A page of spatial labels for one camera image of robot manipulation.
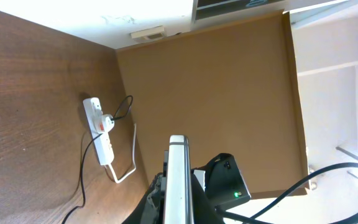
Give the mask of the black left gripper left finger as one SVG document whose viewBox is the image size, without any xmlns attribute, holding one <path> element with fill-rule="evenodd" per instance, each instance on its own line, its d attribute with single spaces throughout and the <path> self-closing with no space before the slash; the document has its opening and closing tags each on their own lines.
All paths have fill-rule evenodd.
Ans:
<svg viewBox="0 0 358 224">
<path fill-rule="evenodd" d="M 122 224 L 159 224 L 162 223 L 160 209 L 162 208 L 162 173 L 158 173 L 134 211 Z"/>
</svg>

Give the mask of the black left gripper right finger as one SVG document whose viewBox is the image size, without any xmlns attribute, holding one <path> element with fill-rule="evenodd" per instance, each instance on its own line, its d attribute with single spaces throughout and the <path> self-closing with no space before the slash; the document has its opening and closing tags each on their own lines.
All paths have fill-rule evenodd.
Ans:
<svg viewBox="0 0 358 224">
<path fill-rule="evenodd" d="M 195 224 L 224 224 L 223 219 L 210 204 L 194 174 L 191 175 L 191 191 Z"/>
</svg>

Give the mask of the black smartphone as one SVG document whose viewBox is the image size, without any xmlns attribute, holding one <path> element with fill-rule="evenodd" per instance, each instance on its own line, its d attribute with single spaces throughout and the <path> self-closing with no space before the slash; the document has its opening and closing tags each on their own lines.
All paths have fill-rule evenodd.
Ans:
<svg viewBox="0 0 358 224">
<path fill-rule="evenodd" d="M 170 136 L 163 222 L 194 223 L 190 147 L 185 135 Z"/>
</svg>

